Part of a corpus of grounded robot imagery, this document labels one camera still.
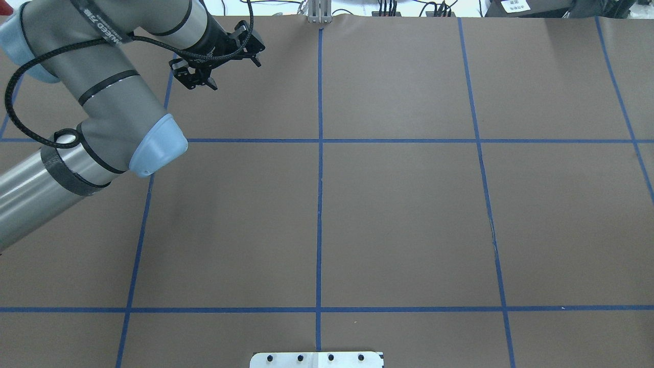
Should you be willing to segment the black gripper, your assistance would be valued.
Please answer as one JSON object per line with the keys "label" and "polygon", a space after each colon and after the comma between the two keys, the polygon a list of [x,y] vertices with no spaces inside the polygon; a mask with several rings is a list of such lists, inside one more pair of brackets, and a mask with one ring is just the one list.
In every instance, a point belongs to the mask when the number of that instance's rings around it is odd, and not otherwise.
{"label": "black gripper", "polygon": [[[235,52],[239,46],[236,39],[231,38],[230,35],[241,30],[242,24],[240,22],[229,33],[214,18],[208,18],[205,32],[197,42],[197,54],[207,57],[219,57]],[[243,46],[240,52],[241,59],[249,59],[255,66],[261,67],[259,53],[264,51],[266,47],[259,33],[257,31],[253,31],[251,34],[247,32],[247,35],[240,37],[240,41],[241,46]]]}

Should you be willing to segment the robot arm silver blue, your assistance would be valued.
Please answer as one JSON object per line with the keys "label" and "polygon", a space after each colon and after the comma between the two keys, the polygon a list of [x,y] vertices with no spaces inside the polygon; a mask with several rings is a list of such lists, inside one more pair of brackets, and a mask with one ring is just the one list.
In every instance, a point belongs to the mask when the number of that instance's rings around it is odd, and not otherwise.
{"label": "robot arm silver blue", "polygon": [[[226,31],[203,1],[29,1],[2,23],[2,51],[17,70],[3,103],[10,121],[40,144],[2,175],[2,250],[127,171],[147,177],[189,143],[122,46],[140,41],[175,52],[173,77],[189,90],[217,89],[212,70],[231,60],[260,66],[254,19]],[[49,137],[18,118],[25,74],[61,82],[87,114]]]}

